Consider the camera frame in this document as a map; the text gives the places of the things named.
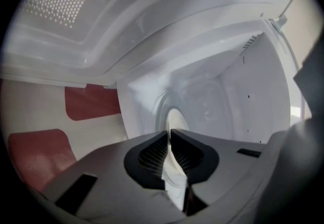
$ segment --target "black rectangular slot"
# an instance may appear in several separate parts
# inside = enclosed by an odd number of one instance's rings
[[[250,157],[260,157],[261,155],[260,151],[249,150],[249,149],[239,149],[237,152]]]
[[[97,177],[83,174],[78,180],[56,201],[56,205],[75,215],[87,194],[95,184]]]

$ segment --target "white plastic surface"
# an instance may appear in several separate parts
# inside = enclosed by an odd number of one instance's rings
[[[221,26],[278,17],[289,1],[24,0],[8,34],[5,73],[79,82],[103,75],[140,42],[195,13],[213,10],[209,20]]]
[[[117,82],[129,138],[156,131],[158,105],[168,93],[177,96],[169,106],[179,108],[191,131],[223,139],[267,143],[301,119],[297,67],[267,21],[163,43],[159,34],[138,47],[159,52]]]

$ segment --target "red patch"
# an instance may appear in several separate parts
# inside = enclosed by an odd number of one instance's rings
[[[60,129],[13,133],[8,146],[23,181],[39,192],[76,162],[69,140]]]
[[[65,88],[66,114],[74,121],[120,113],[116,89],[87,84],[86,88]]]

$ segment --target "floor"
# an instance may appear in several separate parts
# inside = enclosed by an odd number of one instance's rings
[[[10,156],[38,191],[91,151],[127,139],[116,89],[3,80],[0,102]]]

